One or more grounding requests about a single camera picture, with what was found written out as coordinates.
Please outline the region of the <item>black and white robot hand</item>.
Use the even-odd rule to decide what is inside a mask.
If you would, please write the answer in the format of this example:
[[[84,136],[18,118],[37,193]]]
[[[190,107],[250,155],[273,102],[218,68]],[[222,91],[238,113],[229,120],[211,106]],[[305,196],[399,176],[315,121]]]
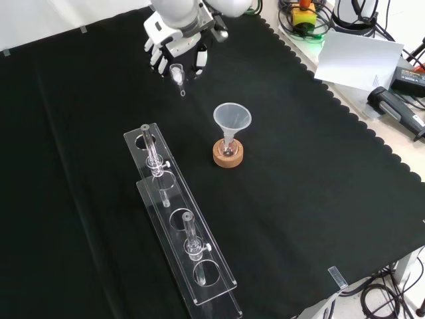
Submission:
[[[144,50],[149,54],[150,67],[155,72],[167,76],[171,74],[172,64],[180,64],[188,79],[203,73],[208,60],[203,32],[185,37],[181,30],[168,27],[157,12],[143,26],[148,36]]]

